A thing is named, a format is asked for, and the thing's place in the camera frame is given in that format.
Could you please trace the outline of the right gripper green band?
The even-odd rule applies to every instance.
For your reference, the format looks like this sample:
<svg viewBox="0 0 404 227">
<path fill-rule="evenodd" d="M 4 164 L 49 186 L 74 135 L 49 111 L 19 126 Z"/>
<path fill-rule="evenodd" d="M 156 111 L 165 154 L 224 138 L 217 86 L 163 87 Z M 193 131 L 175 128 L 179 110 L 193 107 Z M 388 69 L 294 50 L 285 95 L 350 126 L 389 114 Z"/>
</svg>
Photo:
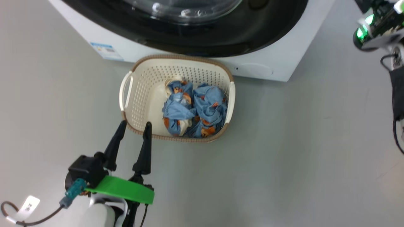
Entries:
<svg viewBox="0 0 404 227">
<path fill-rule="evenodd" d="M 374 51 L 403 40 L 402 0 L 356 0 L 355 3 L 363 13 L 353 34 L 358 50 Z"/>
</svg>

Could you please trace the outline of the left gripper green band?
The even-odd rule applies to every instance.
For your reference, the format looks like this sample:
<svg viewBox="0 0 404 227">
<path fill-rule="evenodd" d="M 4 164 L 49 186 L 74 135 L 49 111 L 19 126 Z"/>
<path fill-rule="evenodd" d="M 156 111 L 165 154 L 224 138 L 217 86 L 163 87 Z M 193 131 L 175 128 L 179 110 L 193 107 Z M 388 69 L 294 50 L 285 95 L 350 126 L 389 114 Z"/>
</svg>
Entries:
<svg viewBox="0 0 404 227">
<path fill-rule="evenodd" d="M 125 135 L 127 121 L 120 122 L 115 134 L 104 151 L 104 168 L 115 171 L 120 141 Z M 132 170 L 137 175 L 151 172 L 152 123 L 147 122 L 143 131 L 143 144 Z M 137 209 L 145 205 L 143 227 L 149 205 L 153 204 L 155 192 L 150 184 L 140 184 L 114 176 L 106 176 L 91 192 L 90 205 L 85 212 L 86 227 L 134 227 Z"/>
</svg>

